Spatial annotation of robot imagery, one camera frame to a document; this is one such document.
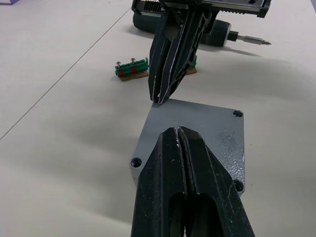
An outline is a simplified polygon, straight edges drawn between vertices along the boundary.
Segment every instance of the gray metal plate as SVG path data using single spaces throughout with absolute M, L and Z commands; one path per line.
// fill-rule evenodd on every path
M 233 109 L 169 99 L 153 104 L 132 158 L 140 158 L 138 168 L 131 167 L 135 182 L 146 164 L 159 135 L 170 127 L 184 126 L 197 131 L 234 180 L 245 182 L 243 116 Z

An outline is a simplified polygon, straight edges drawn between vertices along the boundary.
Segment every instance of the drill bit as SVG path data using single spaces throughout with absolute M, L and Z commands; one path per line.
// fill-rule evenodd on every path
M 242 40 L 247 43 L 255 43 L 255 44 L 266 44 L 270 45 L 271 43 L 269 41 L 265 41 L 264 39 L 261 38 L 256 38 L 252 36 L 237 36 L 237 40 Z

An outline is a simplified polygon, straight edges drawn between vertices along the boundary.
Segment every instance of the green terminal block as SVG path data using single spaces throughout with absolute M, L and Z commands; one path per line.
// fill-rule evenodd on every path
M 115 74 L 122 77 L 132 73 L 143 72 L 148 69 L 148 66 L 148 58 L 140 61 L 135 61 L 135 59 L 132 58 L 131 63 L 121 65 L 120 62 L 117 62 L 117 66 L 115 66 Z

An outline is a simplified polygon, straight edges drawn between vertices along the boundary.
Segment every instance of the screw hole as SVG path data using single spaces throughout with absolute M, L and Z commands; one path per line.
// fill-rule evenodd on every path
M 239 181 L 238 179 L 234 180 L 235 187 L 237 189 L 237 192 L 242 192 L 243 191 L 243 183 Z
M 134 168 L 138 168 L 142 165 L 142 160 L 138 157 L 135 157 L 130 161 L 130 165 Z
M 235 110 L 235 111 L 233 112 L 233 115 L 235 115 L 235 116 L 238 117 L 238 118 L 241 118 L 241 117 L 243 116 L 243 113 L 242 113 L 242 111 L 240 111 L 240 110 Z

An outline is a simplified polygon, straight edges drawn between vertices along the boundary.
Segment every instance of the white table surface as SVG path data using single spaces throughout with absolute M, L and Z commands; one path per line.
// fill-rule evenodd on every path
M 1 236 L 130 236 L 128 162 L 151 101 L 146 78 L 121 82 L 114 66 L 148 56 L 153 36 L 130 10 L 81 57 L 131 5 L 109 1 L 21 0 L 5 24 L 0 7 L 2 135 L 32 108 L 0 140 Z M 316 14 L 295 3 L 274 0 L 266 19 L 220 13 L 273 44 L 201 45 L 172 96 L 244 112 L 242 202 L 257 237 L 316 236 Z

